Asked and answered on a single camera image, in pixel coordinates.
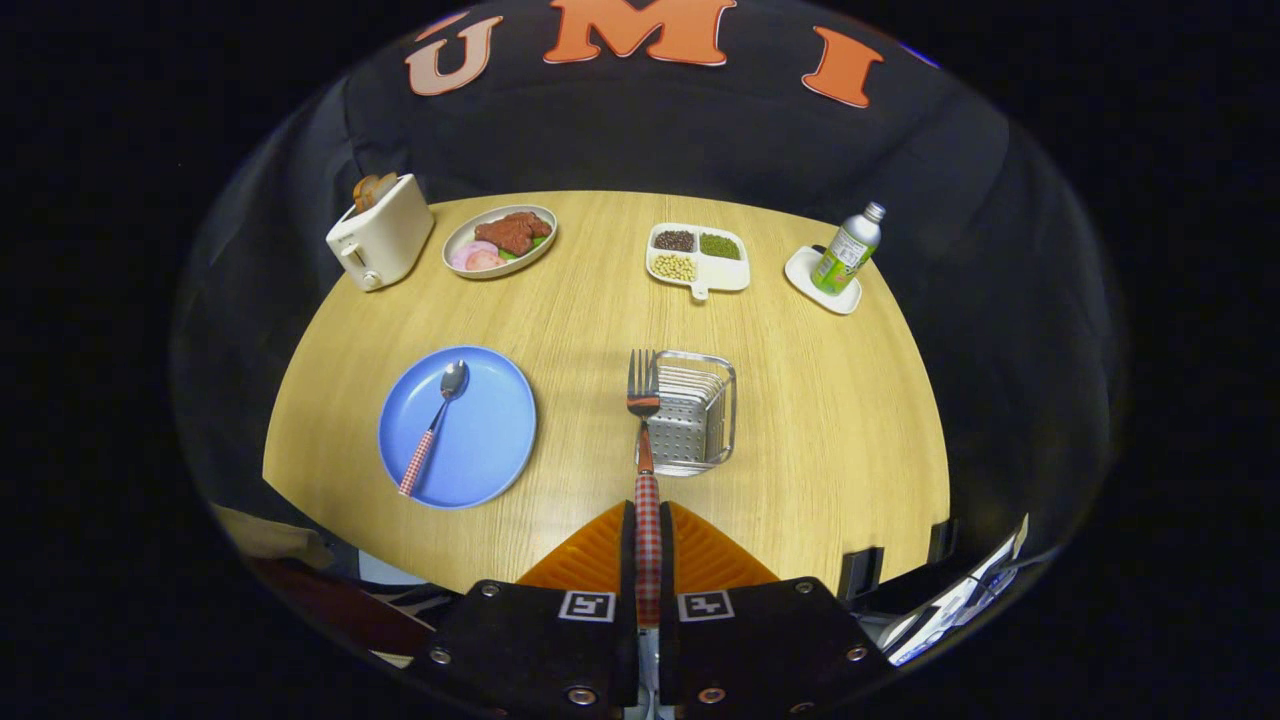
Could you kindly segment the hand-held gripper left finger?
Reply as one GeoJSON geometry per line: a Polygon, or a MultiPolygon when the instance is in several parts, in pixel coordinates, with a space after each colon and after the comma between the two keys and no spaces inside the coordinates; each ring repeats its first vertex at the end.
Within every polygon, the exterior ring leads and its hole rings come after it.
{"type": "Polygon", "coordinates": [[[406,673],[472,719],[621,719],[639,700],[635,507],[608,511],[612,585],[483,579],[406,673]]]}

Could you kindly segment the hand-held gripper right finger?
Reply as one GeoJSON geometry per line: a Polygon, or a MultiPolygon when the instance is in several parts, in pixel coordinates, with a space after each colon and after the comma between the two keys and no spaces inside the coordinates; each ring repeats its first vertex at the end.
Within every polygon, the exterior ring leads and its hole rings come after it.
{"type": "Polygon", "coordinates": [[[686,591],[675,503],[660,533],[658,700],[677,719],[827,719],[895,680],[819,579],[686,591]]]}

